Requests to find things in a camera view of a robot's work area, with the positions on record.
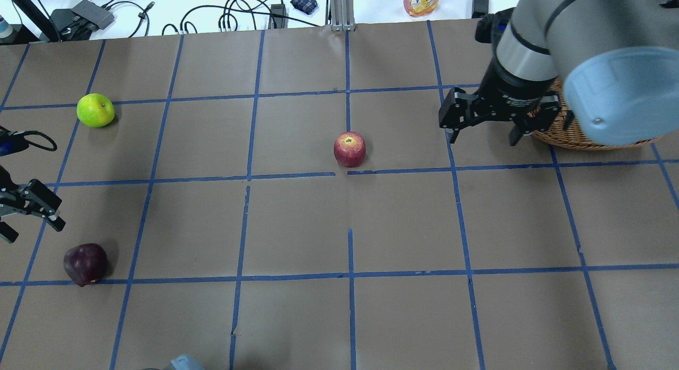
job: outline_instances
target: juice bottle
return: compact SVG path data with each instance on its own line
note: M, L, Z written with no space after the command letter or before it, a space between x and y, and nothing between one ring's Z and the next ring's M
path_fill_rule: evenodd
M403 0L405 12L412 17L429 15L438 4L439 0Z

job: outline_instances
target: red apple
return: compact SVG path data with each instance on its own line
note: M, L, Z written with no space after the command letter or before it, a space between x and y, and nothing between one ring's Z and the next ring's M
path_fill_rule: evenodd
M365 141L359 133L347 131L335 140L335 159L344 167L356 167L365 160Z
M94 284L106 274L108 258L106 251L95 243L73 247L64 256L64 269L80 286Z

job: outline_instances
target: black device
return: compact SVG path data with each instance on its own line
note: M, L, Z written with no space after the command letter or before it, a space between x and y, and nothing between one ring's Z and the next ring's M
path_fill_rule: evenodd
M269 16L269 29L285 29L288 27L288 20L285 17L288 12L283 3L271 5L271 15Z
M490 0L472 0L471 5L471 18L477 19L483 17L488 13L488 7L490 5Z
M495 50L507 29L513 8L485 15L477 24L475 39L492 44ZM484 121L512 121L509 144L515 146L522 136L534 130L546 131L562 109L558 92L547 92L553 80L534 85L512 77L497 63L491 63L482 85L474 94L455 87L439 109L439 128L450 129L450 143L460 131Z
M290 3L292 3L293 7L307 15L318 8L318 2L315 0L291 0Z
M27 136L42 136L51 147L39 145ZM40 131L9 131L0 127L0 155L10 155L34 146L55 151L56 143ZM7 170L0 165L0 237L13 243L19 233L1 218L8 215L33 215L42 218L50 227L60 232L66 222L59 216L61 199L41 181L31 179L26 186L19 186Z

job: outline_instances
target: blue tape grid line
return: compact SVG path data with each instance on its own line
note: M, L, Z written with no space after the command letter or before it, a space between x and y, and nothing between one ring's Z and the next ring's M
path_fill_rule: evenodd
M92 76L90 77L90 82L88 83L87 91L85 94L89 94L90 90L92 90L92 83L94 83L94 77L97 75L97 70L99 70L99 63L101 62L101 56L104 53L104 48L106 47L106 41L101 42L101 47L99 49L99 55L97 56L97 61L94 63L94 68L92 69ZM17 66L16 71L14 73L14 77L12 78L12 82L10 83L10 87L7 88L7 94L5 94L5 99L3 99L3 104L5 101L9 98L10 96L10 90L14 86L14 82L19 75L19 71L21 70L21 67L24 64L24 61L26 59L26 56L29 51L29 46L26 46L26 49L24 51L24 54L21 58L21 61L19 61L19 66ZM61 167L59 169L59 175L56 179L56 185L54 186L54 193L57 193L58 188L59 188L59 183L61 182L61 177L64 174L64 169L66 168L66 162L68 161L68 156L70 155L71 152L71 147L73 147L73 141L75 141L75 134L78 129L78 124L80 121L76 119L75 125L73 126L73 131L71 133L71 138L70 141L68 141L68 148L66 148L66 153L64 154L64 159L61 162ZM10 335L12 334L12 329L14 328L14 322L16 321L16 316L19 313L19 307L21 306L21 302L24 298L24 292L26 291L26 287L29 282L29 277L31 276L31 271L33 269L33 264L36 262L36 256L37 252L40 248L40 243L42 241L42 237L45 232L45 227L46 223L42 223L40 226L40 232L38 233L38 237L36 239L36 244L33 246L33 251L31 252L31 259L29 260L29 264L26 268L26 272L24 273L24 279L21 284L21 288L19 289L19 294L17 295L16 302L14 303L14 309L12 310L12 316L10 316L10 322L7 324L7 330L5 331L5 337L3 338L2 346L0 346L0 363L2 362L2 358L5 355L5 350L7 350L7 344L10 341Z
M580 245L580 236L578 235L578 229L575 226L575 218L573 217L573 211L570 208L570 202L568 201L568 193L565 190L565 184L563 183L563 176L561 174L561 169L559 161L556 157L556 151L554 147L550 145L550 153L552 161L554 163L554 170L556 172L556 177L559 182L559 187L561 188L561 194L563 197L563 205L565 206L565 211L568 213L568 221L570 223L570 229L573 232L573 240L575 241L575 246L580 257L580 266L582 267L582 274L585 277L585 284L587 285L587 293L589 293L589 300L592 304L592 311L594 312L594 319L596 320L597 328L599 329L599 337L601 338L601 343L604 348L604 355L606 356L606 362L608 363L608 368L610 370L616 370L613 363L613 358L611 356L611 349L608 346L608 339L606 338L606 331L604 331L604 324L601 320L601 314L599 313L599 305L596 301L596 296L594 295L594 288L592 288L591 278L589 276L589 269L587 268L587 261L585 261L585 254L582 253L582 246Z
M349 58L349 31L344 31L344 66L346 69L346 131L351 131L351 100L349 95L351 94L351 69L350 69L350 58Z
M679 269L679 263L663 264L622 264L614 266L587 266L592 271L648 271L658 269ZM544 274L580 272L582 266L576 267L538 267L538 268L490 268L473 269L474 276L497 274ZM368 272L331 272L322 274L289 274L277 276L208 276L183 278L135 278L133 284L191 284L191 283L235 283L236 281L298 281L320 280L327 278L386 278L386 277L426 277L426 276L466 276L466 269L443 269L437 271L368 271ZM0 287L22 286L23 281L0 281ZM126 285L127 279L105 279L100 285ZM70 280L32 280L26 286L75 286Z
M21 55L21 59L19 60L19 65L16 66L16 71L14 71L14 76L12 76L12 80L10 81L10 85L7 87L7 93L5 93L5 97L2 99L2 103L0 103L0 111L3 111L5 109L5 105L7 105L7 99L10 97L10 92L12 91L12 88L14 87L14 83L16 82L16 78L19 76L19 70L21 69L21 66L24 64L24 60L26 60L26 55L29 54L29 48L31 47L31 44L26 44L26 49L24 49L24 54Z
M238 328L238 312L240 311L240 288L243 282L243 260L245 259L245 235L248 229L248 213L250 208L250 186L245 188L245 205L243 206L243 221L240 228L240 249L238 251L238 271L236 293L233 296L233 319L231 320L231 341L229 345L229 370L233 370L236 361L236 329Z
M679 210L679 197L677 196L677 191L674 189L674 185L672 184L672 179L669 177L669 173L665 167L665 162L663 162L663 159L660 157L660 152L658 152L658 148L655 146L655 143L652 143L650 147L653 149L655 158L657 158L657 164L660 165L660 170L663 172L663 176L665 177L665 181L669 187L669 193L672 194L672 199L674 199L674 205L677 207L677 210Z
M253 96L253 118L250 122L250 145L248 147L247 180L253 178L253 150L255 148L255 127L257 126L257 103L259 102L259 80L262 77L262 55L264 55L264 30L259 37L259 54L257 55L257 76L255 78L255 95Z
M118 354L118 348L120 346L120 337L122 334L123 326L125 323L125 314L127 312L127 306L129 302L129 292L132 289L133 279L134 279L134 269L136 268L136 259L139 255L139 246L144 233L144 227L146 224L146 215L149 211L149 204L151 202L151 193L153 192L153 179L155 179L155 171L158 168L158 156L160 155L160 147L163 142L163 133L165 131L165 122L167 121L168 111L170 109L170 99L172 99L172 90L175 89L175 80L177 78L177 68L179 68L179 60L181 57L181 49L184 46L184 35L179 37L179 46L177 48L177 58L175 59L175 67L172 70L172 80L170 80L170 88L168 89L168 96L165 101L165 109L163 109L163 117L160 121L160 131L158 132L158 142L155 145L155 154L153 155L153 165L151 167L151 181L146 191L146 199L144 201L144 208L141 213L141 221L139 222L139 230L136 236L136 242L134 244L134 252L132 257L132 263L129 266L128 280L125 286L125 295L123 297L122 307L120 308L120 317L118 319L118 326L116 330L116 341L114 341L114 347L111 353L111 365L110 370L116 368L116 359Z
M356 292L354 287L354 230L349 229L349 342L351 350L351 370L356 370Z
M426 21L427 31L429 32L429 41L431 42L431 51L434 56L434 67L436 68L436 79L439 89L439 98L443 104L443 84L441 80L441 67L439 66L439 55L436 51L436 42L434 41L434 32L431 29L431 22ZM478 311L476 308L476 293L474 291L474 272L471 266L471 259L469 258L469 247L467 245L466 230L465 230L465 216L463 213L462 202L460 201L460 186L458 182L457 165L455 164L455 157L450 147L448 133L443 132L443 137L448 150L448 159L450 160L450 171L453 177L453 190L455 192L455 205L458 213L458 222L460 223L460 235L463 242L463 253L465 254L465 271L467 275L467 287L469 291L469 304L471 307L472 323L474 326L474 338L476 341L476 350L478 355L478 367L480 370L485 370L485 359L483 357L483 342L481 340L481 328L478 323Z

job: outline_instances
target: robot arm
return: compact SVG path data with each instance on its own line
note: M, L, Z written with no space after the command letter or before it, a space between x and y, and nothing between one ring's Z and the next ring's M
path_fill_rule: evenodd
M677 15L656 0L520 0L478 25L477 40L494 44L493 60L475 94L451 90L439 126L454 142L482 121L513 121L515 145L551 125L560 107L546 92L559 76L593 141L626 145L669 133L679 128Z

